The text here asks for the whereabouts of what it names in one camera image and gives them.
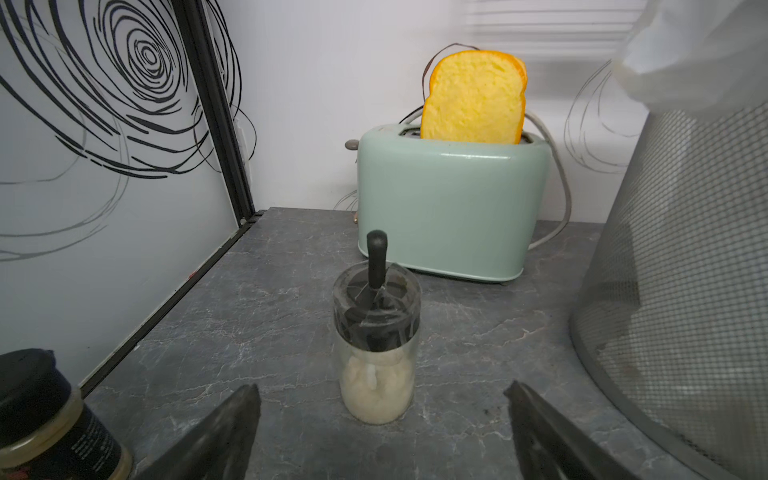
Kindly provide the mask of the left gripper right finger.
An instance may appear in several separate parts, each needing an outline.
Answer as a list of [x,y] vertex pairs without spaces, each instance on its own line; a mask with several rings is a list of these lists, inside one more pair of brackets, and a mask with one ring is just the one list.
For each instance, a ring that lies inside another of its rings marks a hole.
[[516,457],[525,479],[634,479],[635,474],[601,449],[527,384],[504,392]]

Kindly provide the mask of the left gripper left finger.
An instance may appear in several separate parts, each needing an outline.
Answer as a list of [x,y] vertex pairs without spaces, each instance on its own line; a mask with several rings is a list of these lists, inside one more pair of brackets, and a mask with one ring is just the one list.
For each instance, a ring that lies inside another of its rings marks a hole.
[[260,414],[258,386],[240,387],[138,477],[243,479]]

